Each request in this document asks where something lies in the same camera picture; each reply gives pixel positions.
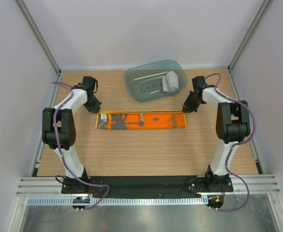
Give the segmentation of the grey panda towel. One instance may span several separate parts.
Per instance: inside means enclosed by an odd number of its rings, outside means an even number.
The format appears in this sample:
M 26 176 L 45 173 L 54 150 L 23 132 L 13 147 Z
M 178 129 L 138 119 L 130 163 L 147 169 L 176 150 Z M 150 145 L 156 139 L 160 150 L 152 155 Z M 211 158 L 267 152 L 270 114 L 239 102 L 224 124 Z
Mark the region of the grey panda towel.
M 163 92 L 173 92 L 179 89 L 178 75 L 174 71 L 169 71 L 162 77 Z

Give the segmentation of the orange grey towel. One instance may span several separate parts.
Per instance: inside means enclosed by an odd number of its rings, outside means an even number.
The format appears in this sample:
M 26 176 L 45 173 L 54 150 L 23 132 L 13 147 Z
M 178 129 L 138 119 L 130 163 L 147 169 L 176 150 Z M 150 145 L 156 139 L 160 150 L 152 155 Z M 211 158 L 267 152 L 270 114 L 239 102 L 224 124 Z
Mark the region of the orange grey towel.
M 161 130 L 185 128 L 181 111 L 102 111 L 97 114 L 96 128 L 103 130 Z

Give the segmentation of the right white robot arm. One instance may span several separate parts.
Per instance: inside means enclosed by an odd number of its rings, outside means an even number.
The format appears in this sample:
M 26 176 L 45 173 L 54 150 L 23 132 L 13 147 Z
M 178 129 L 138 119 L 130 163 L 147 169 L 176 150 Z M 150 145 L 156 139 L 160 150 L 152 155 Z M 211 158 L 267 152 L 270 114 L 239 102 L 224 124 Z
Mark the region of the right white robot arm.
M 217 85 L 208 85 L 204 76 L 193 78 L 192 85 L 193 91 L 185 100 L 182 112 L 197 112 L 201 104 L 212 105 L 217 110 L 215 131 L 219 144 L 205 176 L 188 179 L 189 189 L 192 192 L 223 191 L 230 185 L 232 158 L 251 133 L 248 103 L 226 96 Z

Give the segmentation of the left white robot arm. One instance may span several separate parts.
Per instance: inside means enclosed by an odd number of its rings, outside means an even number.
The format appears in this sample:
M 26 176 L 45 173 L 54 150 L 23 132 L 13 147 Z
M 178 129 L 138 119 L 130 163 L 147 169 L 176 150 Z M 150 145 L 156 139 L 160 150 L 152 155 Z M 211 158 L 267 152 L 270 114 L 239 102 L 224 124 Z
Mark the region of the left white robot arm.
M 81 107 L 85 107 L 91 114 L 100 111 L 101 102 L 95 97 L 98 81 L 94 77 L 85 76 L 82 82 L 74 86 L 61 82 L 52 84 L 67 89 L 69 94 L 56 106 L 43 109 L 42 141 L 58 155 L 65 169 L 65 180 L 72 182 L 74 190 L 85 193 L 89 187 L 102 188 L 103 185 L 89 182 L 86 168 L 78 158 L 74 123 L 74 114 Z

